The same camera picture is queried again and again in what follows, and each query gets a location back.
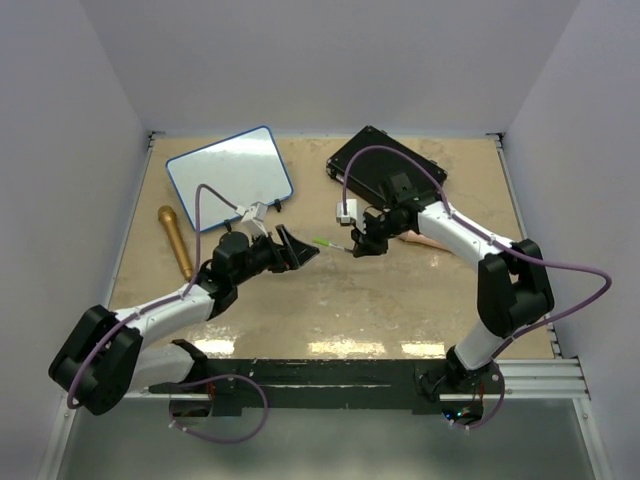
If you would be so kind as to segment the white whiteboard marker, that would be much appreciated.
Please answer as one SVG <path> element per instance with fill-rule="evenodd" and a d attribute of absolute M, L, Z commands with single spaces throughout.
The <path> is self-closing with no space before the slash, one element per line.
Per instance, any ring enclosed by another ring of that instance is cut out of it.
<path fill-rule="evenodd" d="M 336 243 L 334 243 L 332 241 L 329 241 L 329 240 L 323 239 L 323 238 L 317 238 L 316 237 L 316 238 L 313 239 L 313 243 L 316 244 L 316 245 L 323 246 L 323 247 L 340 250 L 340 251 L 343 251 L 343 252 L 346 252 L 346 253 L 352 253 L 353 252 L 353 250 L 348 248 L 348 247 L 336 244 Z"/>

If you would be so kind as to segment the blue framed whiteboard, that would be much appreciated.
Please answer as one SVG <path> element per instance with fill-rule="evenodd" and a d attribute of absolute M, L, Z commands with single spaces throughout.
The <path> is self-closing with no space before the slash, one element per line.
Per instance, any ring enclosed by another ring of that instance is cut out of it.
<path fill-rule="evenodd" d="M 290 198 L 294 186 L 269 127 L 259 126 L 169 159 L 165 168 L 192 227 L 202 232 L 238 215 L 225 201 L 196 189 L 206 184 L 224 200 L 247 207 Z"/>

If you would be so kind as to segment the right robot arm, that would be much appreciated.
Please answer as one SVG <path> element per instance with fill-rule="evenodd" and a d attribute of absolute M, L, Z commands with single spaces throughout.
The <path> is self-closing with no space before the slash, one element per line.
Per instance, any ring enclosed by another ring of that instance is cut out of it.
<path fill-rule="evenodd" d="M 447 386 L 469 392 L 503 342 L 555 306 L 540 248 L 528 239 L 514 242 L 494 234 L 453 209 L 441 188 L 420 192 L 403 173 L 387 178 L 381 191 L 385 206 L 377 216 L 355 199 L 343 197 L 336 205 L 336 221 L 352 228 L 354 257 L 383 255 L 389 239 L 414 231 L 444 245 L 477 275 L 479 320 L 449 349 L 443 367 Z"/>

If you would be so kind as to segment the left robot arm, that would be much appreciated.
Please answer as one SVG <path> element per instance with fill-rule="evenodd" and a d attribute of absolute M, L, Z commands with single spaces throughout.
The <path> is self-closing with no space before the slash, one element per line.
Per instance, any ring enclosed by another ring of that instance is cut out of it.
<path fill-rule="evenodd" d="M 240 231 L 224 234 L 193 283 L 136 307 L 110 311 L 96 305 L 84 312 L 52 360 L 49 377 L 68 394 L 71 407 L 94 415 L 114 408 L 130 391 L 175 383 L 200 390 L 207 368 L 190 347 L 172 343 L 158 355 L 145 349 L 182 328 L 209 321 L 238 298 L 239 286 L 265 272 L 286 273 L 306 265 L 317 247 L 296 239 L 283 225 L 254 239 Z"/>

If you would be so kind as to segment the pink microphone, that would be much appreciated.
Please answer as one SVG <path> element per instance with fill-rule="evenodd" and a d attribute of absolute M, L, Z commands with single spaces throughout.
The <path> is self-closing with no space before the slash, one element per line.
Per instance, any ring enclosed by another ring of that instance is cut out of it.
<path fill-rule="evenodd" d="M 417 234 L 414 231 L 404 232 L 398 236 L 398 239 L 407 243 L 414 243 L 430 248 L 436 248 L 442 251 L 448 251 L 448 248 L 440 242 L 427 238 L 424 235 Z"/>

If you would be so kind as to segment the black hard case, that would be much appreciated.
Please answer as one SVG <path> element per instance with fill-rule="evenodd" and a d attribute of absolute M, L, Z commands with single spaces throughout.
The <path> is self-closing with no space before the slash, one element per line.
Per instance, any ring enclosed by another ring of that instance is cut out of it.
<path fill-rule="evenodd" d="M 390 137 L 386 132 L 367 125 L 349 139 L 326 162 L 327 175 L 339 183 L 343 182 L 348 162 L 360 150 L 369 146 L 386 146 L 398 150 L 416 161 L 429 174 L 443 185 L 448 172 L 433 161 L 421 156 L 402 143 Z M 347 189 L 361 197 L 372 207 L 381 210 L 384 197 L 379 186 L 381 182 L 394 174 L 404 172 L 412 185 L 420 192 L 435 190 L 433 184 L 414 165 L 402 160 L 397 154 L 384 150 L 369 151 L 362 154 L 350 170 Z"/>

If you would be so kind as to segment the gold microphone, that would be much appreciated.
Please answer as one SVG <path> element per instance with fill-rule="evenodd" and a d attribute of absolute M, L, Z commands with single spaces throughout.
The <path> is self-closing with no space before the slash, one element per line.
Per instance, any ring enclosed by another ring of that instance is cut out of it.
<path fill-rule="evenodd" d="M 176 212 L 171 206 L 163 205 L 158 209 L 157 216 L 167 235 L 181 274 L 186 280 L 190 280 L 194 267 L 181 234 Z"/>

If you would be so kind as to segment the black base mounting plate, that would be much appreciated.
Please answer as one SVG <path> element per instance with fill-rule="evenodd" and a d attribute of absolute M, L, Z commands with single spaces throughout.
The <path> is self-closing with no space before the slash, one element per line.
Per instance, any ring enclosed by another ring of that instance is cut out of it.
<path fill-rule="evenodd" d="M 150 387 L 175 412 L 239 416 L 246 409 L 405 410 L 477 420 L 505 383 L 496 366 L 457 374 L 443 359 L 209 359 L 185 382 Z"/>

